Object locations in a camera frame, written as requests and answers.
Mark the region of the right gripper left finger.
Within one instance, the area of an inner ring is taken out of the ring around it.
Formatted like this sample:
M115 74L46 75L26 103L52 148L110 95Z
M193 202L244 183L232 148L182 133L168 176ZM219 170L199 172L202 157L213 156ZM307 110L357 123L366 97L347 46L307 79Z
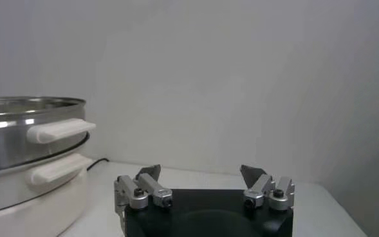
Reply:
M127 231L127 207L135 211L144 210L149 206L150 198L163 210L172 207L172 190L158 182L161 170L160 164L143 167L134 178L120 175L114 181L115 213L119 216L123 232Z

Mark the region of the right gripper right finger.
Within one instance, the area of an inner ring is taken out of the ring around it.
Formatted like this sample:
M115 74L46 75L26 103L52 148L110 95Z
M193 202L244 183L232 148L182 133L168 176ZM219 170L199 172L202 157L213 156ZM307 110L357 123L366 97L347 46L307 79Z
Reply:
M240 172L247 189L243 191L244 206L257 209L265 202L275 211L293 209L295 202L295 184L291 178L281 177L278 184L272 175L261 168L241 165Z

